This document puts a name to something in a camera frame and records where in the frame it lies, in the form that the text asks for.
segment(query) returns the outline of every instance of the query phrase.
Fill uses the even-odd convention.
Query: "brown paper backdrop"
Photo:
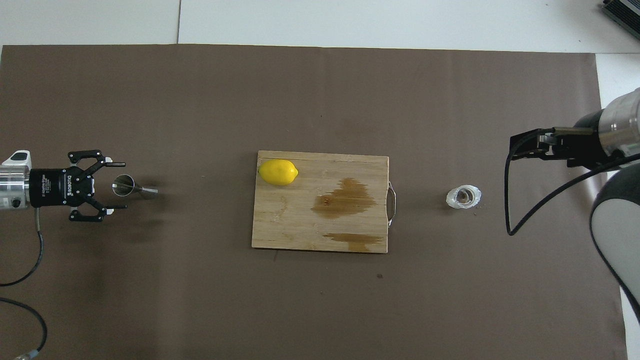
[[[624,359],[615,280],[580,185],[510,238],[510,135],[600,108],[592,54],[223,45],[5,46],[0,154],[66,167],[100,149],[125,169],[103,224],[44,208],[45,257],[0,296],[49,324],[40,359]],[[251,249],[259,149],[390,157],[389,253]],[[116,199],[121,173],[161,196]],[[578,172],[513,166],[522,216]],[[447,191],[473,184],[476,209]],[[31,211],[0,214],[0,276],[37,252]],[[0,304],[0,355],[40,330]]]

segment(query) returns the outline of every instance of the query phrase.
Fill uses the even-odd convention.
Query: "yellow lemon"
[[[298,176],[298,169],[289,160],[272,159],[260,165],[260,177],[272,185],[288,185]]]

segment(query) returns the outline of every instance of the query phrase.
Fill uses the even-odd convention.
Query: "table surface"
[[[625,358],[588,187],[516,238],[503,228],[504,139],[599,109],[592,54],[147,45],[5,47],[2,61],[3,152],[55,167],[97,147],[161,191],[116,199],[120,169],[105,169],[96,198],[129,209],[103,224],[43,210],[47,257],[6,291],[47,317],[43,359]],[[252,249],[259,149],[389,156],[389,253]],[[513,213],[576,174],[516,163]],[[465,183],[481,205],[448,208]],[[26,231],[3,245],[5,274],[36,247]],[[33,342],[20,315],[0,315],[21,335],[0,347]]]
[[[181,42],[217,44],[289,41],[292,45],[319,46],[350,42],[353,46],[585,51],[599,53],[596,64],[603,105],[640,83],[640,42],[604,18],[597,8],[599,1],[524,4],[501,0],[483,8],[460,2],[405,1],[391,9],[378,2],[366,4],[364,15],[368,18],[359,3],[325,3],[320,8],[315,2],[288,8],[289,3],[283,1],[268,5],[199,0],[152,4],[124,0],[83,4],[71,0],[1,1],[0,51],[3,44],[169,44],[178,41],[179,35]],[[310,16],[305,11],[309,8],[317,12]],[[256,19],[256,13],[264,16]],[[623,304],[629,358],[640,359],[640,327],[624,298]]]

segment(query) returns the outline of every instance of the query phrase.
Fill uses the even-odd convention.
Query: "wooden cutting board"
[[[252,247],[387,253],[387,156],[259,151],[299,171],[275,186],[256,171]]]

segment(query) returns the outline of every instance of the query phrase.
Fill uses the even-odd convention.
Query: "liquid stain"
[[[273,222],[279,221],[280,217],[284,215],[285,211],[287,211],[287,208],[289,207],[287,199],[284,196],[280,197],[280,202],[282,203],[282,207],[280,208],[280,210],[273,214],[273,219],[271,219],[271,221]]]
[[[316,197],[311,208],[318,215],[334,219],[343,215],[353,215],[366,211],[376,202],[367,192],[367,186],[356,179],[347,177],[340,180],[340,187],[327,195]]]
[[[363,234],[324,234],[325,238],[332,238],[333,241],[341,241],[349,244],[349,251],[369,252],[367,245],[380,243],[382,240],[379,236],[363,235]]]

